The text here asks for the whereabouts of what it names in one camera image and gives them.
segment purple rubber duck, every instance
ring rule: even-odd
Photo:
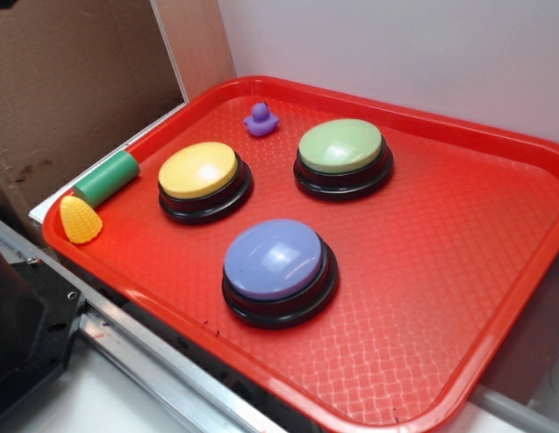
[[[262,137],[276,129],[280,120],[274,115],[265,102],[259,102],[252,108],[252,115],[243,120],[251,135]]]

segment green foam block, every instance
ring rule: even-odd
[[[73,192],[95,209],[139,173],[135,158],[129,152],[120,151],[78,181]]]

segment button cap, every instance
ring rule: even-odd
[[[299,142],[303,163],[322,173],[359,170],[381,151],[380,130],[359,119],[339,119],[319,124]]]
[[[224,187],[234,176],[238,161],[226,144],[193,144],[171,155],[160,169],[163,190],[174,198],[200,198]]]
[[[225,275],[249,299],[283,299],[304,289],[322,264],[319,237],[293,220],[275,219],[241,233],[225,255]]]

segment red tray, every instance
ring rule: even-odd
[[[253,138],[243,119],[265,100],[279,116]],[[296,187],[299,138],[322,122],[377,125],[395,158],[376,194],[329,203]],[[193,143],[231,145],[252,196],[207,226],[171,222],[158,172]],[[425,431],[465,402],[559,250],[559,145],[275,78],[214,88],[129,152],[141,175],[97,213],[94,241],[68,242],[54,206],[43,225],[59,252],[320,425],[339,432]],[[307,323],[247,327],[221,294],[225,251],[249,226],[292,218],[332,247],[341,284]]]

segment purple button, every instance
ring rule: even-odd
[[[225,254],[224,270],[244,297],[277,300],[304,289],[321,264],[316,232],[298,221],[273,219],[235,238]]]

